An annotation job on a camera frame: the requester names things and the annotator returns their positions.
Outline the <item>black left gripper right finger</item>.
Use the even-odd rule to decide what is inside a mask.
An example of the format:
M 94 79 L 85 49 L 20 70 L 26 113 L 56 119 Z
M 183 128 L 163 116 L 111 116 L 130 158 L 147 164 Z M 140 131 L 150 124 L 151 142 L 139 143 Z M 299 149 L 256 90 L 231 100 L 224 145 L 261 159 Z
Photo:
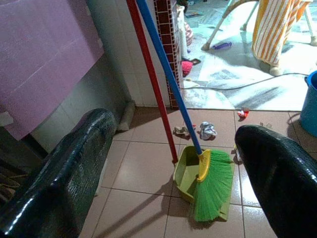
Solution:
M 243 125 L 235 144 L 251 186 L 279 238 L 317 236 L 317 161 L 296 141 Z

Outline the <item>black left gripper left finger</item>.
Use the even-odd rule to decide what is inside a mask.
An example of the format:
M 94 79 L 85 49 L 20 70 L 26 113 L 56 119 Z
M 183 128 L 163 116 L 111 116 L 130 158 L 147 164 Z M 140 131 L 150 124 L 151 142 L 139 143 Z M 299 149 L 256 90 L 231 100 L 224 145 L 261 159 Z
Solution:
M 100 187 L 115 131 L 111 111 L 85 113 L 1 208 L 1 237 L 78 237 Z

